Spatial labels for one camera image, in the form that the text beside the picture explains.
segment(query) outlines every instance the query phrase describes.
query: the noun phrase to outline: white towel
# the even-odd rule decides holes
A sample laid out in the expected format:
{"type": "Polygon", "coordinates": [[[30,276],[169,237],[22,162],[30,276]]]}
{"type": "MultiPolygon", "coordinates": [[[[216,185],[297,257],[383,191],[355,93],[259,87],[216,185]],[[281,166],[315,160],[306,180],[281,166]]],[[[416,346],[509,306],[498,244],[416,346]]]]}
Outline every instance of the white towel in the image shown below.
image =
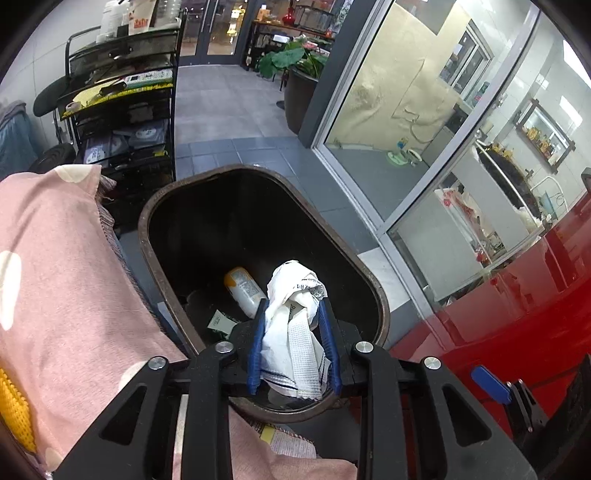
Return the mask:
{"type": "Polygon", "coordinates": [[[330,361],[311,330],[326,289],[296,260],[276,268],[267,285],[269,307],[261,349],[261,378],[283,395],[318,400],[330,361]]]}

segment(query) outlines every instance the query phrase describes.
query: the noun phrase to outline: black trash bin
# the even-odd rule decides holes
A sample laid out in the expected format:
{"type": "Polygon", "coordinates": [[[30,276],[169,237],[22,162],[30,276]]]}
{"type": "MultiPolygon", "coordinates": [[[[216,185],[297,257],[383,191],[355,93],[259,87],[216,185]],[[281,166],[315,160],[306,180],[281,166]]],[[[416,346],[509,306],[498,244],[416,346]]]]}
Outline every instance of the black trash bin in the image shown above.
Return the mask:
{"type": "MultiPolygon", "coordinates": [[[[266,292],[288,260],[316,272],[335,317],[353,323],[363,340],[383,345],[389,329],[386,295],[373,274],[285,178],[264,168],[230,166],[158,191],[139,219],[142,253],[191,353],[219,340],[207,325],[219,310],[248,320],[223,278],[244,267],[266,292]]],[[[234,404],[262,421],[303,421],[336,396],[297,410],[274,410],[244,398],[234,404]]]]}

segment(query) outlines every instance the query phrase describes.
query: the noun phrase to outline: plant pot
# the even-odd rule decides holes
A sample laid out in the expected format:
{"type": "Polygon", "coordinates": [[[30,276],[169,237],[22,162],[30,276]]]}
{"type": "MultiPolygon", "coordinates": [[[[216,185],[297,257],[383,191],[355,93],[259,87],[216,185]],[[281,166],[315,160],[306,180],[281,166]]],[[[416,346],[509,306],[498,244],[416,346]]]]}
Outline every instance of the plant pot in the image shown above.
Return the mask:
{"type": "Polygon", "coordinates": [[[300,133],[316,85],[318,79],[295,67],[290,68],[290,79],[285,88],[285,118],[287,126],[296,135],[300,133]]]}

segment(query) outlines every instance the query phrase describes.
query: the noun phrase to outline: blue clip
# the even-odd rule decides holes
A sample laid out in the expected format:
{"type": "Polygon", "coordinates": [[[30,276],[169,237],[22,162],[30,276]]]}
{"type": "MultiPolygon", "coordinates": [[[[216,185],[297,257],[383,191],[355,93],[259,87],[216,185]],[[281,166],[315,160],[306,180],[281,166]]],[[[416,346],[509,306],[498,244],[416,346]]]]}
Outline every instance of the blue clip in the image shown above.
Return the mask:
{"type": "Polygon", "coordinates": [[[486,367],[479,365],[472,370],[470,376],[497,403],[502,405],[511,403],[511,390],[509,387],[494,376],[486,367]]]}

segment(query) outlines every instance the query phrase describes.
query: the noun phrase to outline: aluminum window frame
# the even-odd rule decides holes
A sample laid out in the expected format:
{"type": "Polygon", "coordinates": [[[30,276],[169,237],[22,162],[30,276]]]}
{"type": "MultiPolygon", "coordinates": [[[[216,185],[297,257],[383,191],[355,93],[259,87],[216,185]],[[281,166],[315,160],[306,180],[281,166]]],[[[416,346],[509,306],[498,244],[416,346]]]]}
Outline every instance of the aluminum window frame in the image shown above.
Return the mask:
{"type": "Polygon", "coordinates": [[[374,5],[362,34],[359,36],[355,48],[349,57],[339,83],[333,92],[328,107],[324,112],[320,126],[314,136],[311,149],[331,172],[349,200],[353,203],[353,206],[377,239],[378,245],[384,251],[395,272],[398,274],[419,315],[425,319],[431,316],[434,310],[408,264],[388,236],[388,231],[401,220],[416,202],[419,202],[424,197],[431,185],[437,181],[441,181],[449,173],[455,162],[461,157],[461,152],[467,148],[467,145],[472,143],[476,131],[482,125],[494,100],[517,72],[525,53],[530,47],[530,42],[538,25],[541,11],[533,3],[530,5],[515,43],[502,62],[498,72],[491,80],[491,84],[480,102],[474,107],[468,119],[437,157],[423,178],[413,187],[412,191],[391,215],[387,219],[382,219],[361,188],[324,143],[330,134],[330,130],[355,81],[367,52],[393,3],[395,2],[391,0],[378,0],[374,5]]]}

